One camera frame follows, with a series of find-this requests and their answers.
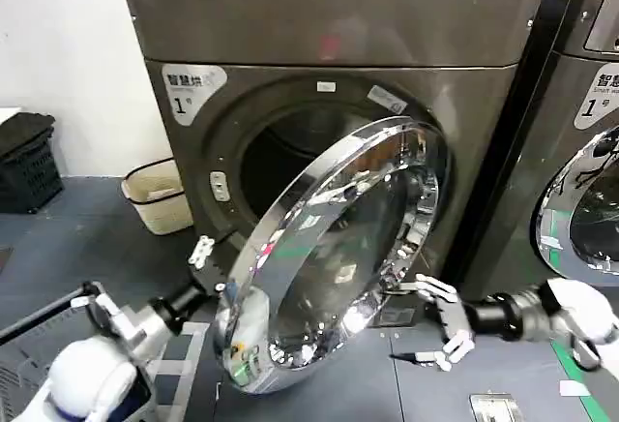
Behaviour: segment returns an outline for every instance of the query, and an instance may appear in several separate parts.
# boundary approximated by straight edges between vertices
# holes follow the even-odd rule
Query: floor
[[[192,228],[150,233],[116,178],[67,178],[36,215],[0,214],[0,328],[76,289],[100,281],[120,304],[143,305],[188,277]]]
[[[187,258],[196,239],[191,228],[151,234],[124,200],[119,179],[64,183],[65,190],[37,215],[0,214],[0,328],[86,280],[102,282],[119,304],[138,308],[189,276]],[[187,334],[170,342],[150,369],[157,372],[163,422],[473,421],[468,398],[487,391],[513,394],[527,421],[589,420],[580,400],[558,395],[558,381],[568,376],[549,344],[481,339],[449,374],[391,360],[392,352],[441,346],[435,330],[421,326],[366,330],[333,364],[294,388],[254,398],[224,384],[216,402],[221,370],[203,345],[212,313],[211,307],[196,315]],[[607,380],[602,387],[616,388]],[[616,392],[609,393],[612,400]]]

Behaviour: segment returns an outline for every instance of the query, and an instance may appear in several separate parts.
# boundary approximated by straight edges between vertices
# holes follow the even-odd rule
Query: robotic hand
[[[393,358],[450,371],[475,348],[477,334],[498,335],[506,341],[556,341],[572,351],[582,370],[605,368],[619,380],[619,319],[608,300],[583,282],[556,278],[517,294],[464,303],[452,286],[418,274],[392,294],[411,292],[436,307],[446,343],[437,351]]]

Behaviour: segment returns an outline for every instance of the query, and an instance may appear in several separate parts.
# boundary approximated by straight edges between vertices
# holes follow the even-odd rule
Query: black laundry basket
[[[53,122],[21,112],[0,125],[0,212],[34,214],[62,190],[49,147]]]

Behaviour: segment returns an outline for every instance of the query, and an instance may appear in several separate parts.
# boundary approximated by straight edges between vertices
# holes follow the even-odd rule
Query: washing machine
[[[417,144],[433,156],[440,198],[415,270],[434,274],[540,0],[128,3],[196,229],[216,240],[221,270],[323,151],[404,116],[444,143]]]
[[[477,228],[450,254],[452,280],[473,298],[562,276],[615,302],[619,0],[543,0],[535,30],[497,127],[503,148],[490,146],[485,167],[498,171],[477,182],[484,201],[463,218]]]

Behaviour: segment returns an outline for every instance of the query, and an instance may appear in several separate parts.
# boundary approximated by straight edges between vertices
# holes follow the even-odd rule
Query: washing machine door
[[[548,186],[537,218],[539,252],[558,274],[619,286],[619,127],[596,135]]]
[[[430,125],[382,119],[336,142],[281,194],[239,254],[214,324],[238,388],[267,393],[306,377],[380,311],[432,227],[444,148]]]

